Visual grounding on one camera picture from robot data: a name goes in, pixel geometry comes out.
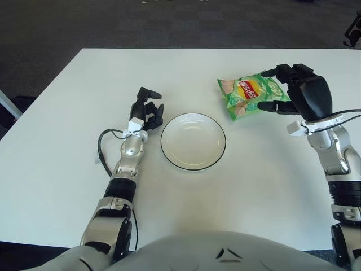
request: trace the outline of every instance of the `lay's logo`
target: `lay's logo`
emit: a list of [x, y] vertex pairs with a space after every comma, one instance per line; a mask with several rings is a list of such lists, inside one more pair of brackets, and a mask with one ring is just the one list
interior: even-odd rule
[[240, 81], [238, 84], [243, 90], [245, 99], [250, 100], [250, 99], [253, 99], [253, 98], [259, 96], [259, 93], [257, 93], [257, 91], [254, 89], [254, 87], [252, 86], [253, 84], [251, 84], [250, 81]]

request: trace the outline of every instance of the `potato chip bag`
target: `potato chip bag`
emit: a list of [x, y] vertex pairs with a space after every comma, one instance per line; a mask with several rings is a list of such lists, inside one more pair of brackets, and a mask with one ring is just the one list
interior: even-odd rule
[[260, 73], [238, 80], [218, 79], [218, 84], [233, 120], [260, 111], [257, 108], [259, 102], [289, 100], [271, 77], [263, 77]]

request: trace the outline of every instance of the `ceramic plate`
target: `ceramic plate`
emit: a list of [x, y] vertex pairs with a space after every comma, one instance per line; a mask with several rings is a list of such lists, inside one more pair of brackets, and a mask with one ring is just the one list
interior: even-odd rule
[[226, 148], [226, 136], [219, 124], [202, 114], [175, 117], [161, 137], [164, 155], [174, 165], [198, 171], [215, 164]]

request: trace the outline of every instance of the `black cable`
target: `black cable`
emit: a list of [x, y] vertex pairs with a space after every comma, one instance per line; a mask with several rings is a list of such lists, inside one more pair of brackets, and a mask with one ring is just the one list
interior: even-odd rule
[[135, 216], [135, 213], [134, 213], [134, 209], [132, 209], [131, 211], [133, 212], [134, 224], [135, 224], [136, 239], [135, 239], [135, 249], [134, 249], [134, 251], [136, 251], [137, 248], [138, 248], [138, 223], [137, 223], [137, 217]]
[[332, 126], [330, 126], [330, 127], [327, 127], [327, 128], [321, 129], [321, 130], [316, 130], [316, 131], [312, 132], [312, 134], [314, 134], [314, 133], [319, 133], [319, 132], [323, 132], [323, 131], [326, 131], [326, 130], [328, 130], [328, 129], [335, 128], [335, 127], [340, 126], [340, 125], [342, 125], [342, 124], [344, 124], [344, 123], [346, 123], [346, 122], [348, 122], [348, 121], [350, 121], [350, 120], [354, 120], [354, 119], [356, 119], [357, 117], [361, 117], [361, 115], [357, 115], [357, 116], [351, 117], [351, 118], [349, 118], [348, 120], [345, 120], [345, 121], [343, 121], [343, 122], [341, 122], [341, 123], [332, 125]]
[[327, 117], [333, 117], [342, 113], [351, 113], [351, 112], [361, 112], [361, 109], [348, 109], [348, 110], [342, 110], [342, 111], [338, 111], [335, 113], [332, 113], [330, 115], [328, 115]]
[[107, 130], [104, 130], [102, 131], [102, 133], [100, 134], [99, 138], [98, 138], [98, 155], [99, 155], [99, 160], [100, 162], [102, 163], [105, 171], [108, 173], [109, 176], [112, 175], [112, 172], [111, 170], [108, 168], [108, 165], [107, 163], [105, 162], [105, 158], [104, 158], [104, 155], [102, 153], [102, 138], [105, 134], [109, 133], [111, 130], [110, 129], [107, 129]]
[[[105, 169], [105, 171], [107, 172], [107, 174], [109, 175], [109, 177], [111, 177], [112, 175], [112, 172], [111, 170], [108, 168], [108, 165], [107, 163], [105, 162], [105, 158], [104, 158], [104, 155], [102, 153], [102, 138], [105, 134], [109, 133], [109, 132], [112, 132], [112, 134], [118, 138], [118, 139], [127, 139], [128, 137], [131, 137], [131, 135], [127, 136], [127, 137], [118, 137], [115, 135], [114, 132], [119, 132], [119, 133], [123, 133], [123, 131], [120, 131], [120, 130], [116, 130], [116, 129], [107, 129], [107, 130], [104, 130], [102, 131], [102, 133], [100, 134], [99, 138], [98, 138], [98, 155], [99, 155], [99, 159], [100, 159], [100, 162], [102, 162], [102, 165]], [[138, 248], [138, 223], [137, 223], [137, 217], [135, 216], [135, 212], [134, 212], [134, 209], [131, 210], [132, 213], [133, 213], [133, 217], [134, 217], [134, 224], [135, 224], [135, 233], [136, 233], [136, 239], [135, 239], [135, 249], [134, 251], [137, 250]]]
[[310, 133], [310, 129], [309, 129], [308, 127], [306, 127], [306, 126], [304, 126], [304, 125], [301, 125], [301, 127], [304, 127], [304, 128], [306, 128], [306, 129], [307, 129], [307, 134], [309, 134], [309, 133]]

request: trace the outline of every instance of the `gray carpet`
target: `gray carpet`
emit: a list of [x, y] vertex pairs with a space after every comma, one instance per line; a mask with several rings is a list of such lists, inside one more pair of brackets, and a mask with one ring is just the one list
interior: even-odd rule
[[[360, 0], [1, 0], [0, 89], [37, 97], [83, 47], [344, 48], [357, 8]], [[0, 243], [0, 270], [61, 251]], [[333, 261], [332, 251], [308, 253]]]

